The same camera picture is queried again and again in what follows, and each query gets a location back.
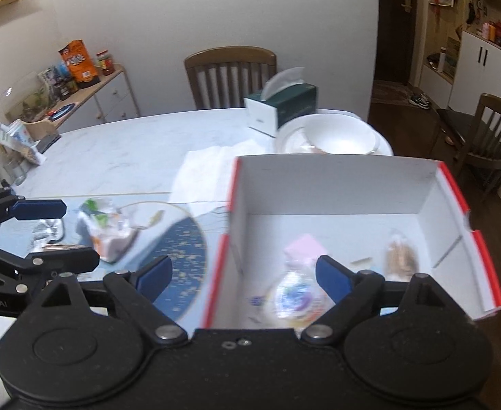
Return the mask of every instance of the dark brown door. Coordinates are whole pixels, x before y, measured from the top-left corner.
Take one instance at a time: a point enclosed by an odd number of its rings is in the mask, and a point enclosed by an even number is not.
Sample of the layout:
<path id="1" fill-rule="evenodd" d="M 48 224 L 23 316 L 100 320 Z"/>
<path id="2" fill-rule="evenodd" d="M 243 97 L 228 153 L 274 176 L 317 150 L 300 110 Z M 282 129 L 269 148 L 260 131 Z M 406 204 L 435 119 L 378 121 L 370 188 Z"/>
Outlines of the dark brown door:
<path id="1" fill-rule="evenodd" d="M 376 80 L 408 83 L 417 0 L 380 0 Z"/>

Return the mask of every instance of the jar with red lid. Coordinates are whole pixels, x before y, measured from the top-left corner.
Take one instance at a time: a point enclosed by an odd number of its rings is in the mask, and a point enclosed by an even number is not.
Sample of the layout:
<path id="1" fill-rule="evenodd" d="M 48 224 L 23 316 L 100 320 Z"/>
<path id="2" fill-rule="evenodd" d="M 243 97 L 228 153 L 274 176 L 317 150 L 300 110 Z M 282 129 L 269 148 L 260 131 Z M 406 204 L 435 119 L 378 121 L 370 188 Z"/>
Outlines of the jar with red lid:
<path id="1" fill-rule="evenodd" d="M 110 54 L 107 49 L 97 54 L 97 60 L 103 75 L 110 75 L 115 71 L 112 54 Z"/>

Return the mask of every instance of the white box with red edge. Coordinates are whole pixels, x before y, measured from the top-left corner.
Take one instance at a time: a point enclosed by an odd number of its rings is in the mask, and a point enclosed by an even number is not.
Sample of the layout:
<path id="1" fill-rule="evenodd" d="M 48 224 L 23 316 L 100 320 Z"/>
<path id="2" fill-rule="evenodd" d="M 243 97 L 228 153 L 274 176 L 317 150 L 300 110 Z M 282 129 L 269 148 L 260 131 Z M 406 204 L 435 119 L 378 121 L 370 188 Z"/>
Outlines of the white box with red edge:
<path id="1" fill-rule="evenodd" d="M 284 248 L 311 234 L 337 262 L 378 271 L 393 231 L 473 319 L 501 308 L 495 268 L 443 162 L 392 156 L 240 157 L 205 326 L 258 328 L 253 298 L 285 272 Z"/>

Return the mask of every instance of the pink sticky note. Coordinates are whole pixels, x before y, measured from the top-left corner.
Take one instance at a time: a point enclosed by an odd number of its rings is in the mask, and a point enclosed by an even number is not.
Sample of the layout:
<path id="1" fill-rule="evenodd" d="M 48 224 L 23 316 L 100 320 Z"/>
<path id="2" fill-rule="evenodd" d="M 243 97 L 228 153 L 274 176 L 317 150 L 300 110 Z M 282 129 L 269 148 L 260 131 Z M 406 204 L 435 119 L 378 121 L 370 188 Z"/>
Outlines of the pink sticky note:
<path id="1" fill-rule="evenodd" d="M 291 242 L 284 249 L 285 254 L 295 261 L 312 259 L 317 261 L 319 256 L 327 254 L 323 245 L 317 242 L 312 235 L 303 234 L 295 241 Z"/>

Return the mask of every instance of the shoe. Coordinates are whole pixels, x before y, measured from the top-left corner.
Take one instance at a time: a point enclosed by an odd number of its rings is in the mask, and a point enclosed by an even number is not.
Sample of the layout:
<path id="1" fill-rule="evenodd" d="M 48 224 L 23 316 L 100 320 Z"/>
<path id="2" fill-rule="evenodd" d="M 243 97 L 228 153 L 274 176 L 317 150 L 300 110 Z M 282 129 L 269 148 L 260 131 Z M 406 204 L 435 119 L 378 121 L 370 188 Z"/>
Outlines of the shoe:
<path id="1" fill-rule="evenodd" d="M 424 94 L 412 95 L 408 99 L 408 102 L 411 105 L 419 106 L 421 109 L 430 109 L 431 108 L 431 102 L 427 99 L 427 97 Z"/>

